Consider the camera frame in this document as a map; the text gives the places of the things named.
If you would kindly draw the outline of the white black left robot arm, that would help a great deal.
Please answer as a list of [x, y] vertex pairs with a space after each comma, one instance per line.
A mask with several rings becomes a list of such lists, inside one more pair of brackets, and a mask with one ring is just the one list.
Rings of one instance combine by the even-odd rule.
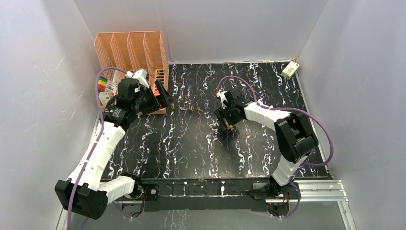
[[125, 172], [102, 183], [102, 174], [115, 148], [138, 114], [153, 113], [173, 102], [173, 97], [160, 80], [155, 81], [154, 89], [142, 77], [121, 80], [118, 94], [107, 103], [102, 112], [102, 120], [92, 144], [69, 177], [58, 180], [55, 185], [55, 192], [63, 209], [98, 219], [107, 205], [118, 198], [140, 198], [144, 189], [139, 176]]

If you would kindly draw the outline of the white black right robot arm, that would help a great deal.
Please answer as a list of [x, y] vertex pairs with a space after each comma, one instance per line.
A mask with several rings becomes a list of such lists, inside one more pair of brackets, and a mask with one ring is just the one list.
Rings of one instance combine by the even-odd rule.
[[306, 114], [271, 108], [260, 100], [248, 100], [239, 89], [217, 92], [215, 97], [221, 103], [215, 110], [221, 128], [227, 129], [241, 120], [248, 120], [275, 132], [282, 156], [270, 177], [270, 194], [283, 198], [289, 191], [288, 183], [295, 172], [318, 147], [318, 139]]

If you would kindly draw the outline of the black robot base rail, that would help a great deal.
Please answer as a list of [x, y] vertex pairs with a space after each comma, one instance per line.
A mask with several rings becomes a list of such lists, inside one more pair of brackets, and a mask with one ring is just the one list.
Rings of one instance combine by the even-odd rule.
[[270, 186], [269, 178], [142, 179], [145, 211], [232, 210], [287, 212], [297, 189]]

